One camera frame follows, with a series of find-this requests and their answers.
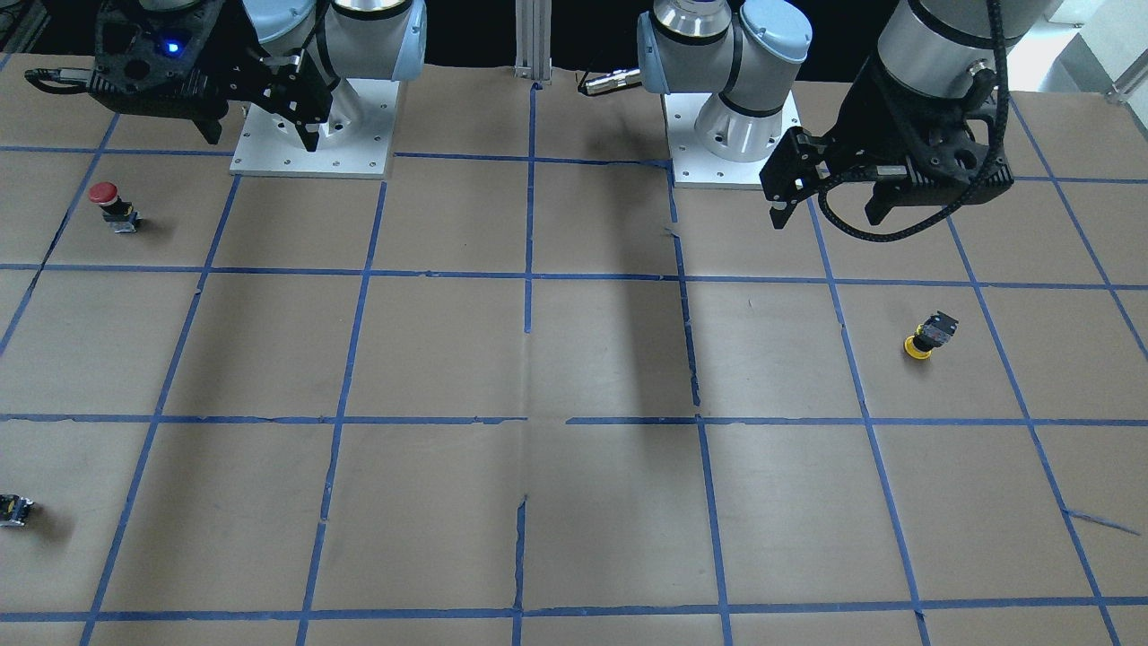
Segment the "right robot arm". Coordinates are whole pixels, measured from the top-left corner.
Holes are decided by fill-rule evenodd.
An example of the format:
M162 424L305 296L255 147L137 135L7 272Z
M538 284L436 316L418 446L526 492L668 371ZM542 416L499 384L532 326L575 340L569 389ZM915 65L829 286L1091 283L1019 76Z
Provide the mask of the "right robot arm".
M427 21L422 1L225 1L196 64L214 93L274 114L315 153L355 126L352 79L419 76Z

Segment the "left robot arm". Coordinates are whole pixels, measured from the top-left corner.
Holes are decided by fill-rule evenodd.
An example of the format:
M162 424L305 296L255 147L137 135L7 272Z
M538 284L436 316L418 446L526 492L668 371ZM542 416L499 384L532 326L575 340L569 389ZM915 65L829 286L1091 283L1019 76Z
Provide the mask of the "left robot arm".
M771 225L816 199L852 238L914 236L1013 188L1004 155L1007 55L1040 1L901 1L824 135L784 126L814 30L788 1L656 1L637 20L637 63L656 94L704 93L711 153L762 162Z

